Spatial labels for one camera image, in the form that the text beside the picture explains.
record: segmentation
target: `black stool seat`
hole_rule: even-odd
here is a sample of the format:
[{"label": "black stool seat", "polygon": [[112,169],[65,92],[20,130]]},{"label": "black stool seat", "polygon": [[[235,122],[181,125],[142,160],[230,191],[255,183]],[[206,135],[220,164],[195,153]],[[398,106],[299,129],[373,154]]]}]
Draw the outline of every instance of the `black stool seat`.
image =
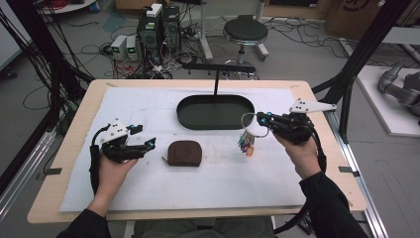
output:
[{"label": "black stool seat", "polygon": [[265,41],[268,29],[252,18],[238,18],[225,24],[223,35],[231,42],[255,46]]}]

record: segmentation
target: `black tray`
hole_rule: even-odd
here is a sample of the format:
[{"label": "black tray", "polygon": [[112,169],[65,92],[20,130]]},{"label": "black tray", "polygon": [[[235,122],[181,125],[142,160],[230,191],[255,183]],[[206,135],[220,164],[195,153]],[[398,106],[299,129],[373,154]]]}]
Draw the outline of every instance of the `black tray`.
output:
[{"label": "black tray", "polygon": [[[191,130],[238,130],[245,113],[255,113],[253,103],[239,95],[192,95],[182,99],[176,114],[179,123]],[[254,116],[244,117],[249,126]]]}]

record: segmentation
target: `gray floor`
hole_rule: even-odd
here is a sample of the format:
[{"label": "gray floor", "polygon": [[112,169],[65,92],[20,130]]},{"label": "gray floor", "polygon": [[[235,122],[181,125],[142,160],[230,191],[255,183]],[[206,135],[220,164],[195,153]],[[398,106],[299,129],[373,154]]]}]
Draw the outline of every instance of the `gray floor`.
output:
[{"label": "gray floor", "polygon": [[[75,53],[95,52],[95,47],[83,48],[88,45],[100,46],[111,42],[119,34],[133,34],[137,25],[136,15],[118,14],[112,8],[105,9],[98,14],[92,14],[88,10],[80,10],[73,13],[62,14],[60,19],[69,24],[85,24],[97,22],[84,27],[71,27],[64,24],[63,31]],[[216,26],[209,36],[222,36],[223,18],[215,18],[208,21],[208,29]],[[306,27],[309,35],[317,34],[319,39],[328,36],[324,34],[323,23]],[[126,26],[114,32],[120,26]],[[270,80],[305,80],[311,86],[333,77],[346,63],[344,51],[337,42],[327,41],[330,48],[314,48],[296,43],[288,38],[300,41],[296,30],[288,32],[285,27],[278,28],[283,34],[275,30],[269,31],[265,46],[270,56],[261,61],[258,54],[252,48],[247,48],[246,60],[252,62],[258,70],[261,79]],[[303,36],[305,42],[315,41],[316,38]],[[225,60],[235,59],[239,47],[223,38],[209,38],[210,48],[214,55],[214,63],[223,63]],[[403,59],[406,64],[418,67],[405,53],[395,49],[396,46],[383,45],[372,57],[375,61],[370,64],[392,64]],[[78,54],[86,68],[96,78],[110,78],[110,62],[102,56]],[[0,173],[3,173],[7,165],[13,160],[25,141],[31,135],[35,127],[44,117],[46,109],[32,110],[23,106],[23,101],[31,91],[41,87],[42,84],[35,77],[35,72],[24,56],[19,56],[12,67],[18,72],[14,79],[4,78],[0,80],[0,99],[3,105],[0,107]],[[207,71],[192,71],[180,69],[173,73],[173,78],[203,78],[213,79]],[[43,108],[47,105],[47,94],[44,88],[29,95],[25,105],[31,108]],[[388,136],[380,124],[379,119],[372,110],[361,88],[355,83],[352,98],[351,114],[349,121],[349,140],[352,150],[357,158],[362,174],[366,180],[369,191],[373,197],[376,208],[382,218],[389,237],[420,237],[420,190],[417,188],[417,175],[420,170],[420,140],[415,138]],[[61,138],[49,154],[42,161],[37,170],[41,172],[47,159],[58,147]],[[30,207],[42,185],[42,181],[32,177],[25,189],[18,197],[14,206],[9,210],[5,219],[0,223],[1,237],[54,237],[67,224],[34,225],[28,223],[26,217]],[[358,220],[365,220],[362,215],[355,214]],[[276,223],[281,224],[289,217],[276,217]],[[123,237],[123,222],[111,222],[111,231],[114,237]],[[306,235],[294,228],[283,234],[282,237],[305,237]]]}]

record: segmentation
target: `keychain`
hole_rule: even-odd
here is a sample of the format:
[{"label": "keychain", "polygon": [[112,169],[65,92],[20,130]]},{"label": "keychain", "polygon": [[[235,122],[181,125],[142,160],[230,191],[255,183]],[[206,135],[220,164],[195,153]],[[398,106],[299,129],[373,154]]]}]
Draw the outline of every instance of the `keychain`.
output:
[{"label": "keychain", "polygon": [[253,155],[254,153],[254,143],[256,141],[256,138],[262,138],[262,137],[266,137],[266,135],[268,135],[268,131],[269,129],[267,128],[266,130],[266,134],[263,136],[257,136],[254,135],[252,132],[250,132],[246,126],[244,126],[244,117],[247,115],[256,115],[255,113],[245,113],[244,115],[242,115],[241,118],[241,125],[244,128],[244,133],[242,133],[239,137],[239,141],[238,141],[238,145],[241,148],[241,152],[245,153],[245,155],[247,157],[250,157]]}]

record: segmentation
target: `chair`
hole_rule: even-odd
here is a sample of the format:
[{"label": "chair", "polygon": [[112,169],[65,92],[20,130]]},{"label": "chair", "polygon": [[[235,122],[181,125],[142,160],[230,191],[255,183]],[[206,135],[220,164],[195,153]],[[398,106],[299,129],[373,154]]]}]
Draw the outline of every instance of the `chair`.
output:
[{"label": "chair", "polygon": [[[257,46],[263,43],[268,35],[268,29],[264,24],[254,20],[252,15],[239,16],[237,19],[229,21],[225,24],[223,35],[230,42],[241,45],[237,59],[231,59],[225,62],[236,63],[242,66],[253,66],[251,63],[244,61],[245,46]],[[248,74],[245,72],[222,72],[225,79],[236,75],[239,79],[252,76],[252,79],[258,79],[257,73]]]}]

